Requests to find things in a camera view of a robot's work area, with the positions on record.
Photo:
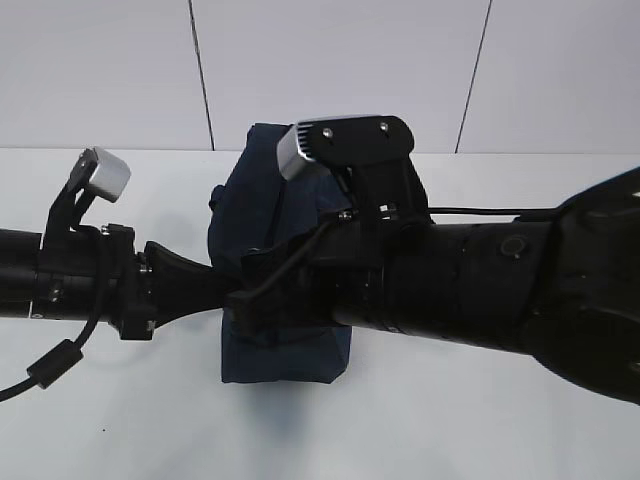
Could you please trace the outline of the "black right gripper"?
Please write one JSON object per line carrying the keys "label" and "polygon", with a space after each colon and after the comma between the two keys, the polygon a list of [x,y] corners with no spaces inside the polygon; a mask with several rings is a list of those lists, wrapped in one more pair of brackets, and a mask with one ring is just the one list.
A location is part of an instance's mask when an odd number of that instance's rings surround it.
{"label": "black right gripper", "polygon": [[395,214],[372,224],[357,214],[323,215],[309,232],[243,257],[243,286],[225,306],[243,334],[341,326],[398,333],[386,304],[385,256],[399,231]]}

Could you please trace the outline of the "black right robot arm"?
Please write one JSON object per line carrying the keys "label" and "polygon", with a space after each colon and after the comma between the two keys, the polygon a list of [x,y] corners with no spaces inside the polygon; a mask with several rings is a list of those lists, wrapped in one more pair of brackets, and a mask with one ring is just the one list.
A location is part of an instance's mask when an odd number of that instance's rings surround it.
{"label": "black right robot arm", "polygon": [[386,202],[250,255],[226,305],[246,332],[353,326],[534,358],[639,400],[639,172],[510,222],[438,224]]}

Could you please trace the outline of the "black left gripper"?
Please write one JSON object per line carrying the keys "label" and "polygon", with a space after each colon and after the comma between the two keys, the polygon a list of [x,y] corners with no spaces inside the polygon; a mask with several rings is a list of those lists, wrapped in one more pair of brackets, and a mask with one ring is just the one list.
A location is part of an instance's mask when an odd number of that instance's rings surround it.
{"label": "black left gripper", "polygon": [[149,341],[161,327],[221,310],[226,296],[240,289],[236,278],[149,241],[150,302],[134,240],[134,230],[118,224],[109,224],[106,233],[47,226],[37,257],[34,314],[86,321],[101,298],[99,319],[122,340]]}

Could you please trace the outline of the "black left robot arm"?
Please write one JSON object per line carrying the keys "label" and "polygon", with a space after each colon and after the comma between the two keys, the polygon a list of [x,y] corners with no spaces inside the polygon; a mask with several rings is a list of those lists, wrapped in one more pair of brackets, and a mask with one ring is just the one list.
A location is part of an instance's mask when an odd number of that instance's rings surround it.
{"label": "black left robot arm", "polygon": [[[107,285],[100,319],[123,340],[148,341],[179,318],[218,309],[238,280],[181,257],[156,242],[134,247],[135,232],[110,224]],[[1,233],[1,314],[4,317],[85,320],[96,299],[99,258],[94,241],[69,231],[50,242],[40,234]]]}

